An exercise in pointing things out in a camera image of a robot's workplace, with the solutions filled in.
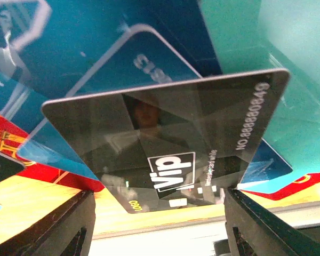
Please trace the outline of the black VIP card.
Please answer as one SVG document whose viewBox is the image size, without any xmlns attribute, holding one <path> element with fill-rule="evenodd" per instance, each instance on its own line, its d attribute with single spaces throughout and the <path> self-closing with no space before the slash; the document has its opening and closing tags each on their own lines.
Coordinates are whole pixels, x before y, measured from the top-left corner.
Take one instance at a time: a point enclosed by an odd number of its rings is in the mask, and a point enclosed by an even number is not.
<svg viewBox="0 0 320 256">
<path fill-rule="evenodd" d="M 284 68 L 49 100 L 42 112 L 128 213 L 219 204 L 262 142 Z"/>
</svg>

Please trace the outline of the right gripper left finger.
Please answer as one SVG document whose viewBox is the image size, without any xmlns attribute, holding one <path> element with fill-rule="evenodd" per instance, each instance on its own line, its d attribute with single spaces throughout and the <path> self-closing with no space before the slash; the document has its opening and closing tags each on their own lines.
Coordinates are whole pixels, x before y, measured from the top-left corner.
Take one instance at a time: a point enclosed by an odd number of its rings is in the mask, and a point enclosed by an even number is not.
<svg viewBox="0 0 320 256">
<path fill-rule="evenodd" d="M 88 255 L 95 199 L 80 191 L 25 231 L 0 243 L 0 255 Z"/>
</svg>

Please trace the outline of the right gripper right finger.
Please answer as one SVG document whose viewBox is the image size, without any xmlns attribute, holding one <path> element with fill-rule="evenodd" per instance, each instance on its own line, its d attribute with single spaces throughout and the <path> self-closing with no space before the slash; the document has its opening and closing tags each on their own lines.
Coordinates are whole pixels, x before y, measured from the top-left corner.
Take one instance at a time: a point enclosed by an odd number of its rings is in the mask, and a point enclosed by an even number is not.
<svg viewBox="0 0 320 256">
<path fill-rule="evenodd" d="M 320 242 L 303 234 L 239 190 L 225 190 L 231 255 L 320 255 Z"/>
</svg>

